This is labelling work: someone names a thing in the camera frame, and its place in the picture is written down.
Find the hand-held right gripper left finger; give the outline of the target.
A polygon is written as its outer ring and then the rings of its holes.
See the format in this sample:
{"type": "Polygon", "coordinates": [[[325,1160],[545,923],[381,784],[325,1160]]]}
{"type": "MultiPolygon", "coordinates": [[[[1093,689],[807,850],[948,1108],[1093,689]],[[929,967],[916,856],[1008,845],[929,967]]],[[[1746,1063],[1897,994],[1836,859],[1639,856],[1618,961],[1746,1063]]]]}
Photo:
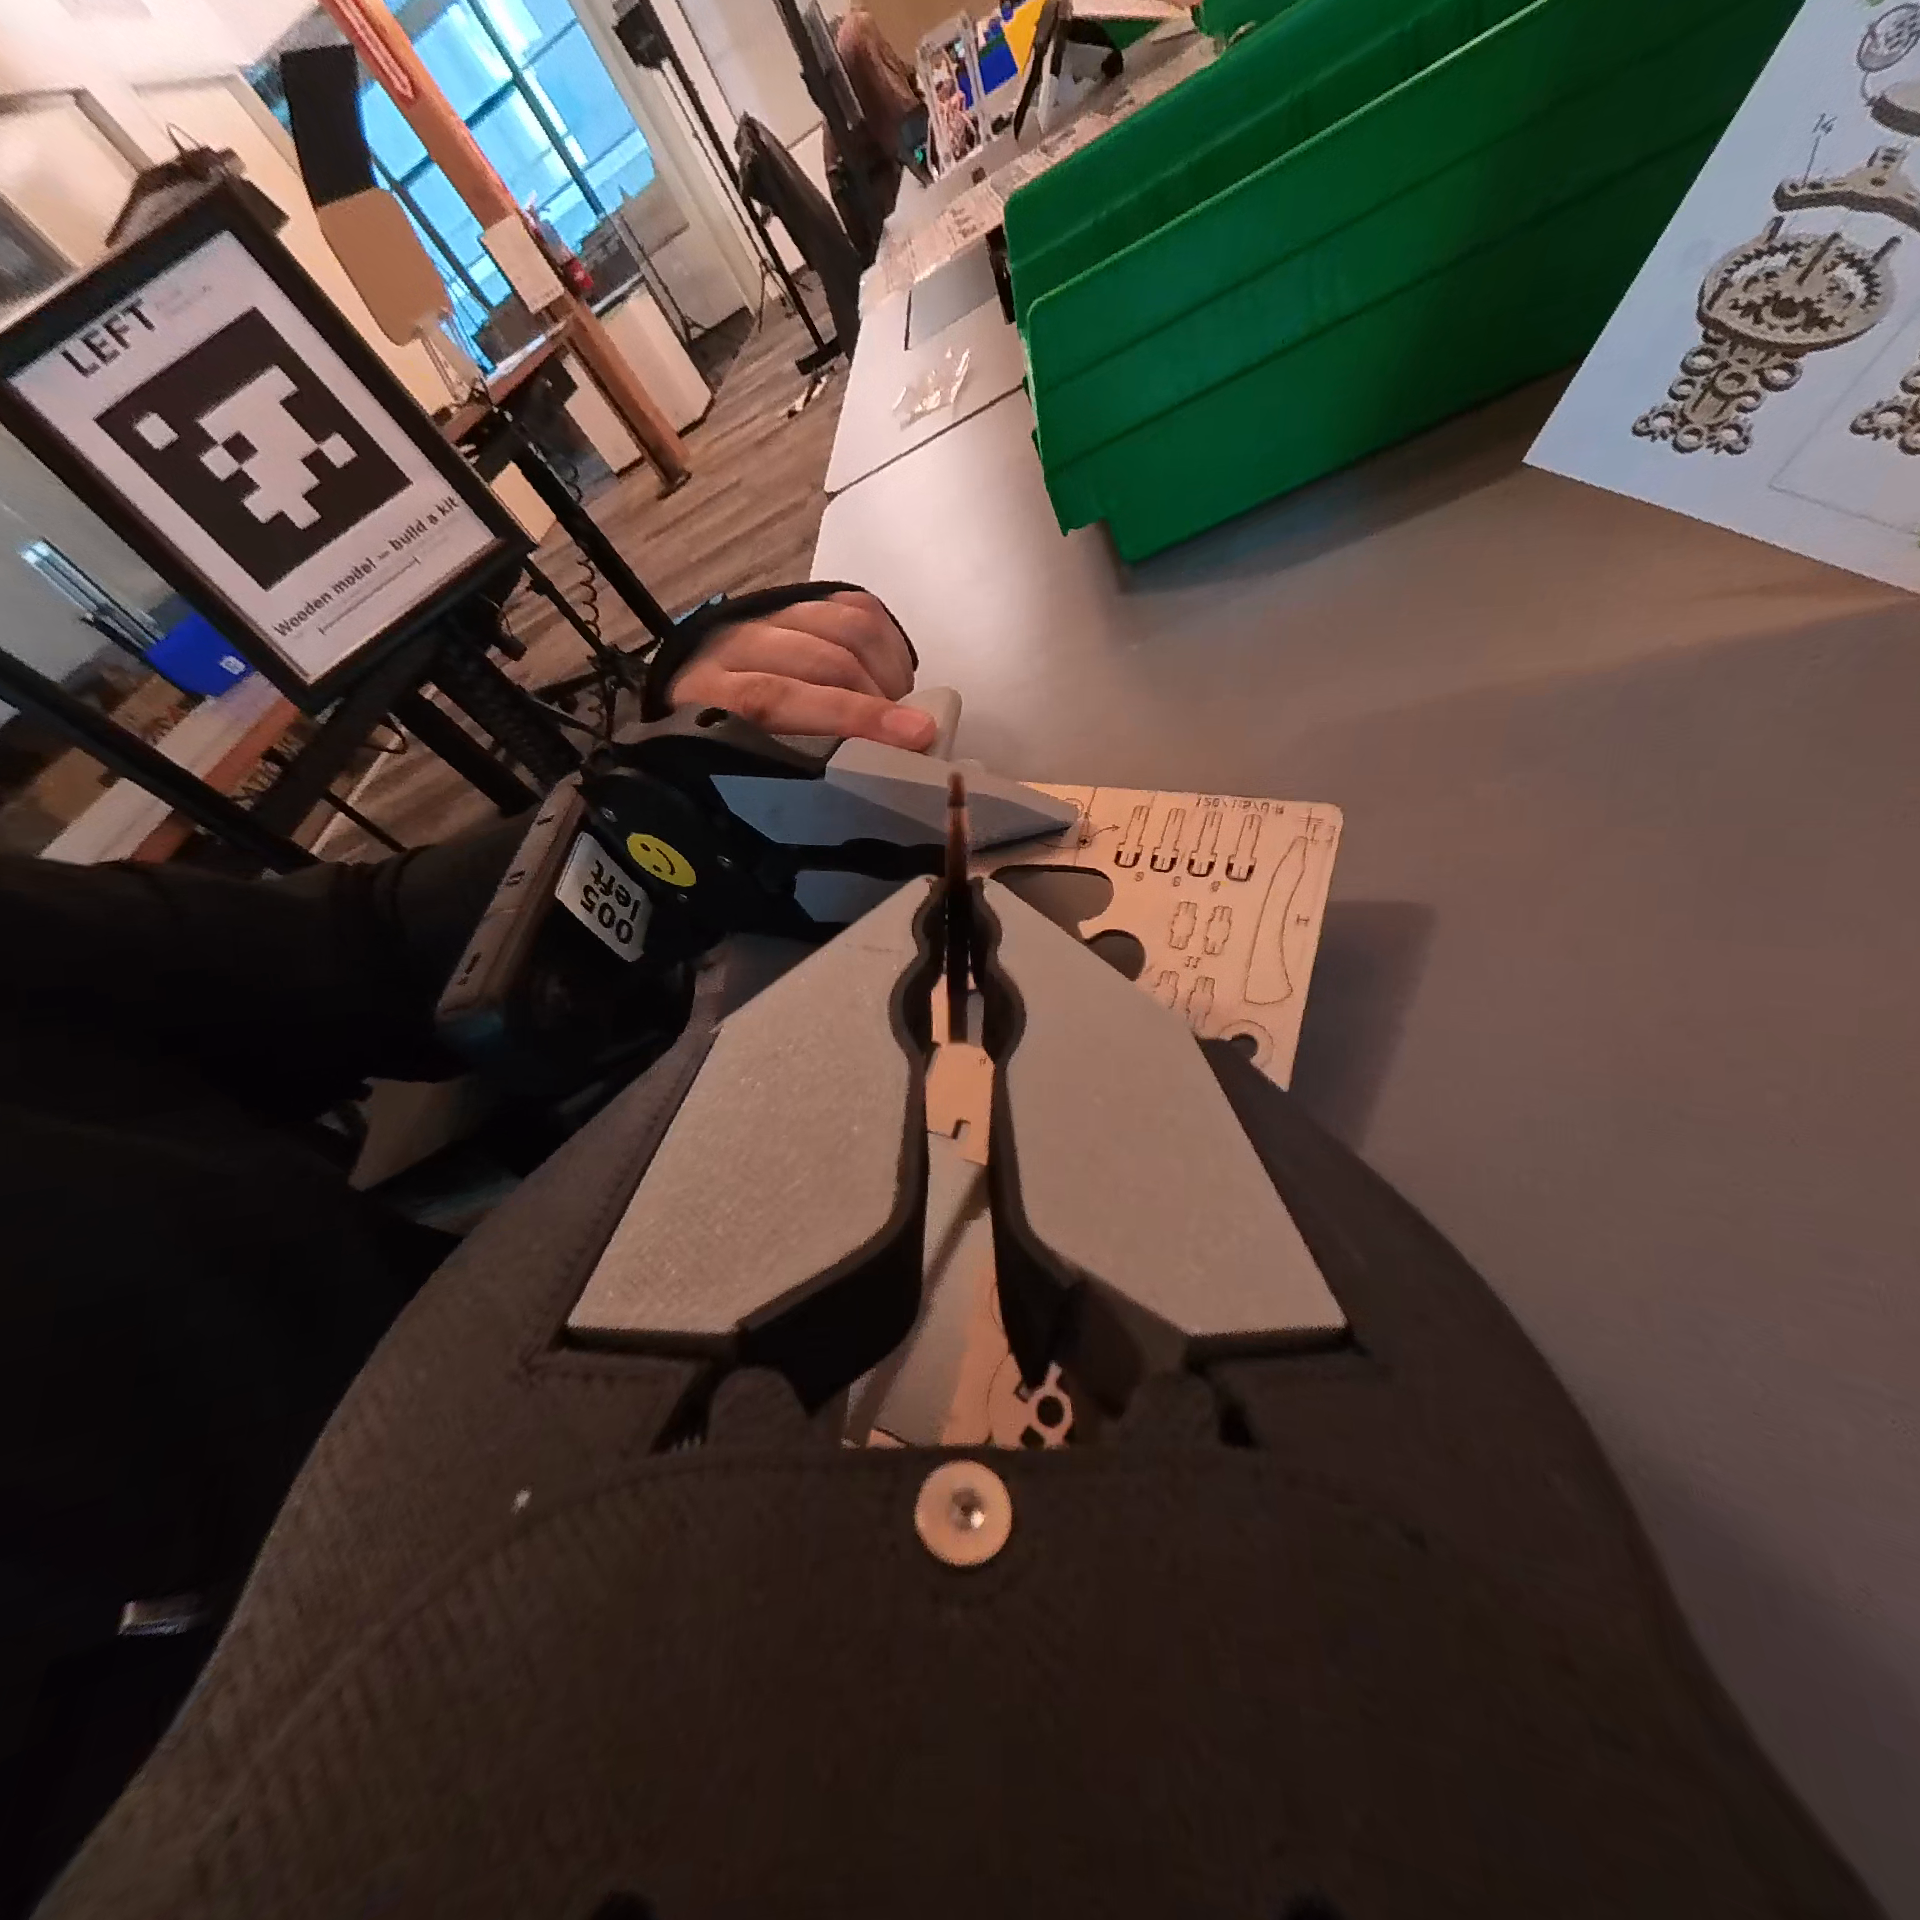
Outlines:
{"type": "Polygon", "coordinates": [[[915,879],[721,1023],[570,1347],[880,1410],[963,1244],[963,1160],[927,1105],[941,930],[944,888],[915,879]]]}

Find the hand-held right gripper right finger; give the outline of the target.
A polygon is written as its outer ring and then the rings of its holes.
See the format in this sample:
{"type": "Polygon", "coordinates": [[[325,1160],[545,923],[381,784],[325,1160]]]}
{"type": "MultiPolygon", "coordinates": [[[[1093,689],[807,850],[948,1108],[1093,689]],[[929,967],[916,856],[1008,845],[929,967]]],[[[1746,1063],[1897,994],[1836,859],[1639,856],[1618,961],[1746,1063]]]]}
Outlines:
{"type": "Polygon", "coordinates": [[[1188,1026],[1002,883],[970,885],[1000,1320],[1111,1417],[1154,1376],[1351,1323],[1188,1026]]]}

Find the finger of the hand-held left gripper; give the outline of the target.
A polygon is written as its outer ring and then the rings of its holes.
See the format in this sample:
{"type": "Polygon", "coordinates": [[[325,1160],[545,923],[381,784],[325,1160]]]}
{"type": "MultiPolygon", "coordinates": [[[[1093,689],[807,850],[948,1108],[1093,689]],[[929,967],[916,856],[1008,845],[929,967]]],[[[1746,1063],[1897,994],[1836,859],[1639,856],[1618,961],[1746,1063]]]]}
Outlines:
{"type": "Polygon", "coordinates": [[[740,823],[786,849],[937,849],[953,777],[964,787],[972,850],[1053,837],[1077,820],[1074,804],[1033,784],[875,740],[844,740],[805,775],[713,775],[712,787],[740,823]]]}
{"type": "Polygon", "coordinates": [[[921,871],[905,875],[874,875],[860,871],[801,868],[793,888],[795,913],[801,914],[795,925],[853,925],[904,890],[907,890],[915,900],[923,904],[929,890],[937,888],[939,880],[921,871]]]}

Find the small wooden part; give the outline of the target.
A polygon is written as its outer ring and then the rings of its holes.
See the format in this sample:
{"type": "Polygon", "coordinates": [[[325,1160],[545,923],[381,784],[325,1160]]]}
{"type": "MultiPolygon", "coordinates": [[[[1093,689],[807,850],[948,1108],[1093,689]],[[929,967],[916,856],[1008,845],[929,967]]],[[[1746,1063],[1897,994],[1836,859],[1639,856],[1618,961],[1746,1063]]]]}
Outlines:
{"type": "Polygon", "coordinates": [[[946,777],[939,977],[931,993],[933,1051],[927,1080],[929,1136],[960,1162],[985,1169],[992,1130],[992,1058],[972,1041],[973,892],[970,874],[970,794],[963,772],[946,777]]]}

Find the laser-cut wooden parts sheet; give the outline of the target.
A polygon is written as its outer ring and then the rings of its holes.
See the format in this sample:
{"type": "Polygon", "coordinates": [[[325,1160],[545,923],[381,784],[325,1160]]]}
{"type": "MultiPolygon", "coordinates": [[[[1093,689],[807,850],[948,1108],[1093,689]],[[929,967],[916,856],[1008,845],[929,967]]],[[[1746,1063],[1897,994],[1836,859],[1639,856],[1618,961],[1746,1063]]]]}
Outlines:
{"type": "MultiPolygon", "coordinates": [[[[1005,883],[1105,955],[1196,1041],[1221,1041],[1288,1085],[1328,913],[1343,816],[1307,802],[1093,784],[1060,835],[978,850],[1005,883]]],[[[853,1450],[1063,1450],[1108,1421],[1052,1363],[1026,1381],[1002,1323],[988,1169],[929,1138],[923,1306],[905,1345],[849,1393],[853,1450]]]]}

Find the person's left forearm black sleeve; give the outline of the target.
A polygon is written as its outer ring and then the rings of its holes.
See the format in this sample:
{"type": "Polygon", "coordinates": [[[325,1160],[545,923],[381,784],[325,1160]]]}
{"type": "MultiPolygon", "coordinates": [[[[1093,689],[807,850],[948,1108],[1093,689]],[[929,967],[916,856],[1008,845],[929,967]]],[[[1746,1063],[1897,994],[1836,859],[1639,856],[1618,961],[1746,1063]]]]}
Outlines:
{"type": "Polygon", "coordinates": [[[309,1123],[376,1081],[466,1074],[436,1005],[521,840],[261,879],[4,856],[4,1136],[309,1123]]]}

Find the person's left hand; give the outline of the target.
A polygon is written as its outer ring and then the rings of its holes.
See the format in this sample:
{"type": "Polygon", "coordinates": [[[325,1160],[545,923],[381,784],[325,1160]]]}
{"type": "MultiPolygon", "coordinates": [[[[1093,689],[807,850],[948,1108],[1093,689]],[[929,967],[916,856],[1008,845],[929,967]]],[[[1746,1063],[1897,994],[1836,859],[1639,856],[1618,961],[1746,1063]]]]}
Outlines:
{"type": "Polygon", "coordinates": [[[640,719],[721,709],[771,737],[858,737],[931,753],[937,724],[907,705],[916,674],[893,613],[850,584],[721,594],[658,643],[640,719]]]}

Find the blue bin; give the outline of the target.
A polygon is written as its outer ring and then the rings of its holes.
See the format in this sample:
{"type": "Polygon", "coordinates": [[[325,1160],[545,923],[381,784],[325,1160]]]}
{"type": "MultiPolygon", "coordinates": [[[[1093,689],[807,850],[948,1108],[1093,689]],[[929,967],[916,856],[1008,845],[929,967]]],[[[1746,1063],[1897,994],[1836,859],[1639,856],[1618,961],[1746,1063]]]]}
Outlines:
{"type": "Polygon", "coordinates": [[[146,645],[144,665],[199,700],[220,700],[253,677],[253,665],[202,613],[185,613],[146,645]]]}

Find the black chair with jacket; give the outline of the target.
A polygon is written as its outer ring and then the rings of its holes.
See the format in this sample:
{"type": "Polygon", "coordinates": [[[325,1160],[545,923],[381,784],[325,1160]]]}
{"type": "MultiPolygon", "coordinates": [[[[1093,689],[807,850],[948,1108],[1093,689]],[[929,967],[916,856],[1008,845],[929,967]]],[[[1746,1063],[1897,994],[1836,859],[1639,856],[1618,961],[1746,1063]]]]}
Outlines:
{"type": "Polygon", "coordinates": [[[858,287],[864,266],[829,200],[772,130],[748,113],[737,120],[737,171],[748,203],[779,219],[815,269],[832,314],[832,345],[850,359],[858,349],[858,287]]]}

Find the green plastic bin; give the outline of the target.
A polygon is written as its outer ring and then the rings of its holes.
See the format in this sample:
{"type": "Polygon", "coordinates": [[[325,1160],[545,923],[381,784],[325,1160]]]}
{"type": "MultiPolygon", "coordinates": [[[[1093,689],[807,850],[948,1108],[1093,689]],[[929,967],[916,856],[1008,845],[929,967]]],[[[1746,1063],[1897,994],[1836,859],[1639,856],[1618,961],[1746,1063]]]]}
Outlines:
{"type": "Polygon", "coordinates": [[[1044,296],[1047,497],[1148,561],[1593,348],[1785,2],[1532,2],[1044,296]]]}
{"type": "Polygon", "coordinates": [[[1013,322],[1081,273],[1380,101],[1525,2],[1202,4],[1217,59],[1025,183],[1002,215],[1013,322]]]}

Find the white instruction sheet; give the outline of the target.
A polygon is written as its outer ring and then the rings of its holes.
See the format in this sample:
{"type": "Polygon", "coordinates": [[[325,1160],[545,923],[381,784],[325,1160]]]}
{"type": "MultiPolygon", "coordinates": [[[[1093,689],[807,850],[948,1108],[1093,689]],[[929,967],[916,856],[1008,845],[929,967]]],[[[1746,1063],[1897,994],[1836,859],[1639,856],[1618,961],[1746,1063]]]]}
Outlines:
{"type": "Polygon", "coordinates": [[[1917,4],[1804,4],[1528,465],[1917,588],[1917,4]]]}

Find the orange wooden post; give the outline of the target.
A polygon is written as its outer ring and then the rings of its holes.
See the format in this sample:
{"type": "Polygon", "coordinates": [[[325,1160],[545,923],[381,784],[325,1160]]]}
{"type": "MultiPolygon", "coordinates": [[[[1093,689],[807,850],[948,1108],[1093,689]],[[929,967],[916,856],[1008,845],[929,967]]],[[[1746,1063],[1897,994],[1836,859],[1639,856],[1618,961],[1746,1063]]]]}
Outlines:
{"type": "Polygon", "coordinates": [[[592,306],[557,274],[538,243],[521,205],[495,163],[482,154],[442,84],[428,74],[399,16],[379,2],[325,2],[355,53],[420,138],[432,163],[466,203],[482,231],[482,245],[505,273],[514,296],[539,317],[557,322],[568,345],[583,361],[592,385],[609,397],[635,447],[657,468],[668,497],[690,477],[681,436],[611,340],[592,306]]]}

